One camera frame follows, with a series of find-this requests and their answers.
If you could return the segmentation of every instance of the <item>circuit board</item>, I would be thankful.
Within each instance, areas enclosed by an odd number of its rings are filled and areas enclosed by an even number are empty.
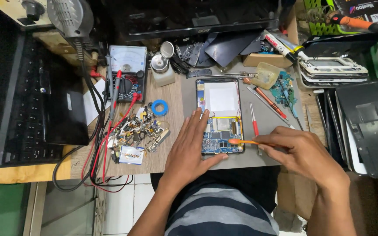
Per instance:
[[[230,144],[229,139],[243,139],[239,117],[211,117],[204,132],[201,153],[241,153],[243,144]]]
[[[285,71],[281,71],[279,74],[283,86],[288,90],[288,99],[294,105],[297,102],[297,99],[294,97],[294,89],[293,89],[293,78],[291,75]],[[279,80],[269,89],[272,95],[275,97],[275,102],[277,104],[284,105],[285,107],[289,107],[289,102],[287,101],[284,95],[284,89],[281,87],[281,83]]]

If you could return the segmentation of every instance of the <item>tile floor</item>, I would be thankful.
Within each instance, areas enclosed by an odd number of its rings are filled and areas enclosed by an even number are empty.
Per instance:
[[[124,184],[126,178],[112,180],[110,184]],[[108,193],[104,235],[126,236],[147,207],[154,190],[149,174],[134,175],[134,180],[118,193]],[[281,231],[280,236],[305,236],[304,233]]]

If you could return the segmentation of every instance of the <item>left hand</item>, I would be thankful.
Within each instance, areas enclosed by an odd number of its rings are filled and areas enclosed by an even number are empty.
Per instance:
[[[173,188],[176,194],[208,169],[228,158],[227,154],[219,153],[202,160],[202,140],[210,112],[205,110],[200,119],[201,113],[202,110],[198,108],[192,112],[191,117],[185,119],[168,154],[164,174],[160,179],[159,184]]]

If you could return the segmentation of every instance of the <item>striped shirt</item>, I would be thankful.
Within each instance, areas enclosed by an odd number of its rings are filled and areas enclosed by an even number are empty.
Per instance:
[[[270,236],[279,227],[258,203],[226,185],[203,186],[182,202],[165,236]]]

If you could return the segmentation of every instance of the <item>person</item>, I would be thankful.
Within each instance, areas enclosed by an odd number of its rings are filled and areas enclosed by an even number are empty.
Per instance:
[[[249,178],[220,172],[221,180],[217,180],[208,175],[215,171],[208,170],[228,155],[220,153],[202,159],[201,145],[209,111],[205,110],[202,117],[201,113],[198,108],[185,119],[167,157],[164,174],[157,184],[152,180],[155,194],[128,236],[278,235],[278,224],[270,216],[275,205],[266,201],[267,207],[259,204],[264,202],[263,198],[275,202],[276,188],[271,193],[249,188],[254,185],[242,186],[243,191],[238,189],[237,182],[255,178],[251,171],[246,171]],[[253,140],[288,170],[316,182],[318,191],[307,235],[356,235],[349,206],[349,177],[315,134],[278,126],[270,134]],[[262,184],[276,183],[278,173],[271,175],[269,179],[262,176]],[[223,178],[233,181],[227,184]],[[252,194],[258,192],[268,196]]]

